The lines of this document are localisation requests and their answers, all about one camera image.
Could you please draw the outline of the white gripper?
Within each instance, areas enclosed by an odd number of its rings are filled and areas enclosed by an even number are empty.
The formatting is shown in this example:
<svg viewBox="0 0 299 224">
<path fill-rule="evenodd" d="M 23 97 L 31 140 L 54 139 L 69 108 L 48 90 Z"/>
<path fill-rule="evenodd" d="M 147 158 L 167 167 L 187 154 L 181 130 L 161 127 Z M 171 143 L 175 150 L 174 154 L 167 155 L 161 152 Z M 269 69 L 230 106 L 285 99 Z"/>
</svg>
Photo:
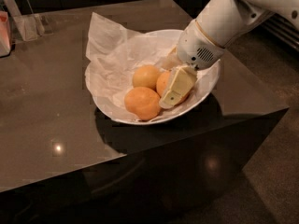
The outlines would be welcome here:
<svg viewBox="0 0 299 224">
<path fill-rule="evenodd" d="M 196 70 L 208 69 L 224 52 L 225 49 L 206 37 L 197 20 L 192 20 L 180 35 L 177 48 L 162 59 L 163 69 L 173 69 L 160 99 L 160 107 L 170 109 L 177 105 L 196 83 Z"/>
</svg>

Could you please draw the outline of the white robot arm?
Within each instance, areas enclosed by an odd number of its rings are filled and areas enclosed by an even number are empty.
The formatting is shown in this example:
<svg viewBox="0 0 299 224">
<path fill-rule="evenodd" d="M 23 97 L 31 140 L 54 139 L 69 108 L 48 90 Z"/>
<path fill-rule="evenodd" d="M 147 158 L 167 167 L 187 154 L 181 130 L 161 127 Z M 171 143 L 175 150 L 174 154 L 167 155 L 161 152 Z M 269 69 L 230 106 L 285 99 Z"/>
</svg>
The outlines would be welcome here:
<svg viewBox="0 0 299 224">
<path fill-rule="evenodd" d="M 171 75 L 159 105 L 177 105 L 194 86 L 198 71 L 211 67 L 234 40 L 275 14 L 299 28 L 299 0 L 210 0 L 162 59 Z"/>
</svg>

